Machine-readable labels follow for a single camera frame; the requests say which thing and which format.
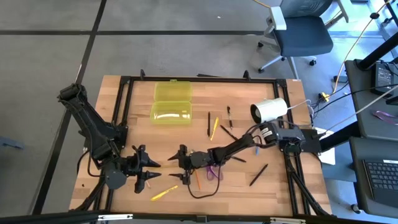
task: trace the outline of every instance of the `floor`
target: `floor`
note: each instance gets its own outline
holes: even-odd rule
[[[91,30],[100,2],[3,0],[0,29]],[[370,12],[367,5],[355,5],[355,8]],[[322,18],[327,21],[335,12],[334,2]],[[328,54],[319,55],[316,66],[309,66],[305,59],[295,59],[308,99],[315,101],[319,92],[332,91],[330,80],[356,40],[347,37],[346,31],[361,31],[368,21],[368,14],[363,13],[357,23],[340,21],[334,26],[331,30],[334,48]],[[264,30],[266,17],[267,10],[252,1],[113,0],[106,4],[99,30]],[[373,22],[367,31],[378,33],[378,23]],[[243,71],[248,70],[252,77],[293,78],[287,62],[276,62],[263,74],[256,72],[259,66],[277,56],[267,47],[257,49],[260,38],[236,35],[97,36],[83,84],[90,103],[95,104],[103,75],[138,75],[140,69],[149,76],[204,73],[241,77]],[[17,139],[25,145],[23,150],[0,149],[0,217],[25,215],[30,211],[63,113],[63,106],[56,96],[75,81],[87,42],[87,35],[0,35],[0,136]],[[366,36],[348,58],[363,58],[383,42],[380,35]],[[384,59],[392,58],[388,54]],[[344,92],[348,93],[349,88],[336,94],[335,98]],[[352,100],[346,97],[319,113],[315,126],[329,128],[345,118],[345,114],[353,112]],[[347,121],[334,131],[353,121]],[[45,203],[45,213],[68,209],[76,162],[83,145],[78,130],[72,119]],[[338,217],[398,223],[391,218],[353,213],[348,208],[356,203],[351,182],[328,179],[326,186],[333,214]]]

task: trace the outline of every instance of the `chair armrest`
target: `chair armrest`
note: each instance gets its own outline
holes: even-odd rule
[[[282,10],[280,7],[270,7],[269,12],[271,13],[272,25],[275,30],[286,30],[286,22]]]
[[[358,20],[354,6],[350,0],[337,0],[337,3],[346,22],[356,22]]]

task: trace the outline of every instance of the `black desk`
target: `black desk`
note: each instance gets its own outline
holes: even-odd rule
[[[358,207],[371,215],[398,218],[398,208],[377,203],[372,199],[363,159],[398,160],[398,142],[366,138],[350,138],[357,183],[354,183]]]
[[[346,61],[345,66],[351,92],[371,87],[371,71],[362,71],[358,69],[352,60]],[[355,110],[357,111],[361,109],[377,97],[377,95],[370,91],[362,91],[352,94]],[[381,99],[362,111],[360,114],[357,114],[357,122],[354,122],[335,132],[331,136],[322,139],[322,150],[325,151],[344,143],[348,141],[351,136],[398,141],[397,126],[388,124],[373,116],[372,112],[377,110],[384,111],[392,115],[398,114],[398,106],[387,105],[386,101]]]

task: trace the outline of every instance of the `office chair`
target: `office chair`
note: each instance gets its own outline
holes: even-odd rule
[[[258,69],[259,73],[279,59],[287,59],[296,79],[299,79],[293,57],[309,58],[309,64],[314,66],[317,58],[314,55],[329,53],[333,41],[327,31],[342,17],[346,22],[352,22],[353,10],[349,0],[337,0],[341,9],[339,16],[324,24],[321,15],[330,7],[333,0],[285,0],[280,7],[270,7],[271,15],[267,18],[268,28],[264,36],[272,38],[277,45],[260,40],[258,47],[266,45],[280,50],[280,55]]]

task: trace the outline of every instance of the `paper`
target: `paper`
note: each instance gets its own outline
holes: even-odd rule
[[[322,129],[322,128],[314,128],[314,129],[317,130],[318,134],[324,133],[326,131],[325,129]],[[326,137],[332,135],[333,133],[334,133],[333,131],[327,131],[326,134],[324,136],[322,136],[320,139],[326,138]],[[321,160],[321,162],[323,162],[323,163],[330,164],[330,165],[336,164],[335,148],[334,147],[327,150],[326,152],[320,153],[320,155],[318,157],[319,157],[319,160]]]

